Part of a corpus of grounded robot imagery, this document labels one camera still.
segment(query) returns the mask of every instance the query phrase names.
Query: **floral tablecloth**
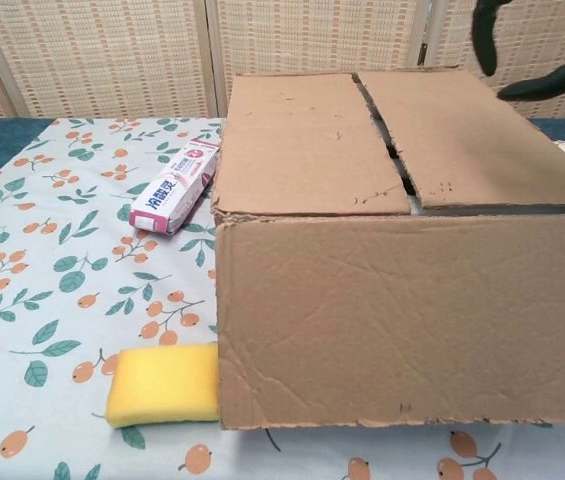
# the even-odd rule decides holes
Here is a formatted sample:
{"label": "floral tablecloth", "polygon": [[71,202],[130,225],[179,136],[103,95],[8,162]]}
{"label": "floral tablecloth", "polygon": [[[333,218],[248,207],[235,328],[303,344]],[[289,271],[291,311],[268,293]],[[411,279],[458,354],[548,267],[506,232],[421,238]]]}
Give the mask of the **floral tablecloth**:
{"label": "floral tablecloth", "polygon": [[172,238],[129,206],[219,119],[58,119],[0,170],[0,479],[565,479],[565,426],[111,429],[121,349],[213,342],[208,194]]}

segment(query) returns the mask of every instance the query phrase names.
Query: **yellow sponge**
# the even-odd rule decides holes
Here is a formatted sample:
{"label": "yellow sponge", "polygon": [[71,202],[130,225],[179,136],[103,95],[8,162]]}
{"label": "yellow sponge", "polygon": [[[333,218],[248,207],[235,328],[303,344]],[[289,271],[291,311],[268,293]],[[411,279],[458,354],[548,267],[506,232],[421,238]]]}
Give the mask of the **yellow sponge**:
{"label": "yellow sponge", "polygon": [[217,344],[120,352],[106,405],[112,427],[218,418]]}

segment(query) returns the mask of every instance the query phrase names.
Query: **cardboard box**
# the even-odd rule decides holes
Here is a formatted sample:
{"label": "cardboard box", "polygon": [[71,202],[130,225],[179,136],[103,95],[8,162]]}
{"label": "cardboard box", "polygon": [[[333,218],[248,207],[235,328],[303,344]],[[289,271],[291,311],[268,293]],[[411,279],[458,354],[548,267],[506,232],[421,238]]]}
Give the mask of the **cardboard box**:
{"label": "cardboard box", "polygon": [[476,78],[238,77],[216,178],[225,428],[565,422],[565,153]]}

